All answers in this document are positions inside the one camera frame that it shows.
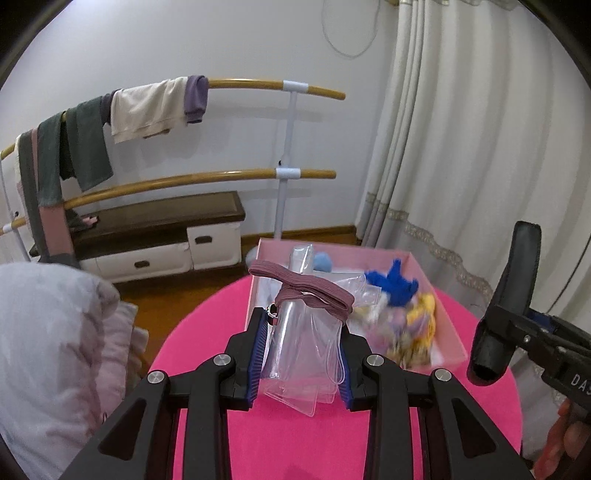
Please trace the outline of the person's right hand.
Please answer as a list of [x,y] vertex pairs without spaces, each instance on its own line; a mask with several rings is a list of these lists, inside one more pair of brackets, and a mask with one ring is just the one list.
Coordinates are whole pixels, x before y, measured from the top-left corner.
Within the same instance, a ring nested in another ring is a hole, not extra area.
[[549,430],[546,445],[533,467],[536,479],[547,479],[556,470],[564,454],[576,459],[590,437],[590,427],[580,421],[570,422],[572,402],[566,399],[558,410],[558,420]]

